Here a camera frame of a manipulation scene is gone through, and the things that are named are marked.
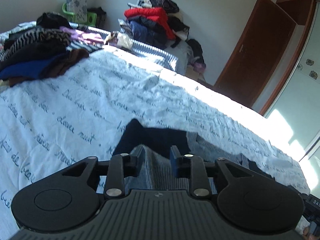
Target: bed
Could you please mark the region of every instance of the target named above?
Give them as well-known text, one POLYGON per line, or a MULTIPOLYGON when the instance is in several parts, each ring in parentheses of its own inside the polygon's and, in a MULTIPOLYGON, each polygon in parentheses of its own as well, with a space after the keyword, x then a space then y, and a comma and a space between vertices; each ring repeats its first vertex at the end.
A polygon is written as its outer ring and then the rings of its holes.
POLYGON ((148 127, 197 132, 217 150, 242 153, 279 183, 310 193, 299 164, 278 149, 265 118, 123 50, 106 46, 63 76, 3 90, 1 240, 18 230, 10 205, 20 189, 89 155, 109 160, 133 118, 148 127))

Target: red jacket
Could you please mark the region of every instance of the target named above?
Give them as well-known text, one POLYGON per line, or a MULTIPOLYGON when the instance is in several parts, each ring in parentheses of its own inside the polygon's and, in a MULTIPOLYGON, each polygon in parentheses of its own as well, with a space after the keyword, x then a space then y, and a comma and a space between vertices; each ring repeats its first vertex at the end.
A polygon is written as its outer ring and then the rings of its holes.
POLYGON ((128 9, 124 12, 124 16, 127 18, 135 17, 135 16, 143 16, 151 21, 159 23, 166 31, 167 38, 169 40, 174 40, 176 36, 174 35, 173 31, 169 27, 167 21, 168 17, 165 13, 165 10, 161 7, 155 8, 134 8, 128 9))

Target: door frame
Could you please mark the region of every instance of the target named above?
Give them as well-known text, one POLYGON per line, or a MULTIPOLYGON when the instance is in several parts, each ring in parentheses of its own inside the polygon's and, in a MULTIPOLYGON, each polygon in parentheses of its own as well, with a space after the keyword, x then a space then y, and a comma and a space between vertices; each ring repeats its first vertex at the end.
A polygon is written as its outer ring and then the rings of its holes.
MULTIPOLYGON (((235 46, 235 48, 234 48, 234 50, 233 50, 230 58, 229 58, 229 60, 227 61, 224 69, 222 70, 222 72, 221 72, 221 74, 219 75, 216 83, 215 83, 214 86, 213 86, 213 90, 214 90, 214 91, 219 91, 219 89, 218 89, 218 88, 219 88, 219 84, 220 84, 220 82, 223 80, 224 75, 226 74, 226 71, 227 71, 228 68, 231 66, 232 61, 234 60, 235 56, 236 56, 236 55, 238 54, 238 52, 242 49, 243 41, 244 41, 244 39, 245 39, 245 37, 246 37, 246 35, 247 35, 247 32, 249 31, 249 28, 251 27, 251 23, 252 23, 255 15, 256 15, 256 12, 257 12, 257 10, 258 10, 258 8, 259 8, 259 5, 260 5, 261 1, 263 1, 263 0, 257 0, 257 1, 256 1, 255 5, 254 5, 254 7, 253 7, 253 10, 252 10, 252 12, 251 12, 251 15, 250 15, 250 17, 249 17, 249 20, 248 20, 248 22, 247 22, 247 24, 246 24, 246 26, 245 26, 245 28, 244 28, 244 30, 243 30, 240 38, 239 38, 239 40, 238 40, 238 42, 237 42, 237 44, 236 44, 236 46, 235 46)), ((288 15, 280 6, 278 6, 278 5, 277 5, 276 3, 274 3, 273 1, 271 1, 271 2, 272 2, 272 4, 273 4, 274 6, 276 6, 276 7, 279 8, 279 9, 281 9, 286 15, 288 15)), ((289 43, 289 41, 290 41, 290 38, 291 38, 291 36, 292 36, 293 31, 294 31, 294 29, 292 30, 291 35, 289 35, 289 38, 287 39, 287 41, 286 41, 286 43, 285 43, 285 46, 283 46, 281 52, 279 53, 279 56, 278 56, 278 58, 277 58, 277 60, 276 60, 276 63, 275 63, 274 66, 272 67, 272 70, 270 71, 268 77, 266 78, 266 80, 265 80, 264 83, 262 84, 262 87, 257 91, 257 95, 252 99, 252 101, 251 101, 251 103, 250 103, 250 105, 249 105, 248 107, 252 107, 252 106, 253 106, 253 104, 255 103, 255 101, 258 99, 259 95, 260 95, 260 94, 262 93, 262 91, 264 90, 264 88, 265 88, 265 86, 267 85, 268 81, 270 80, 270 77, 272 76, 274 70, 276 69, 277 65, 279 64, 279 62, 280 62, 280 60, 281 60, 281 57, 283 56, 283 54, 284 54, 284 52, 285 52, 285 49, 286 49, 286 47, 288 46, 288 43, 289 43)))
POLYGON ((299 41, 299 44, 292 56, 292 59, 285 70, 280 82, 276 86, 276 88, 273 90, 271 96, 267 100, 267 102, 264 104, 262 109, 259 111, 259 114, 262 116, 266 116, 269 112, 269 109, 272 108, 272 106, 275 104, 275 102, 278 100, 280 95, 282 94, 283 90, 287 86, 289 80, 291 79, 293 72, 295 71, 298 62, 300 61, 302 54, 305 50, 305 46, 308 43, 309 37, 310 37, 310 30, 313 27, 314 21, 315 21, 315 13, 316 13, 316 7, 318 5, 319 0, 313 0, 311 3, 311 7, 308 14, 308 19, 306 22, 306 25, 304 27, 302 37, 299 41))

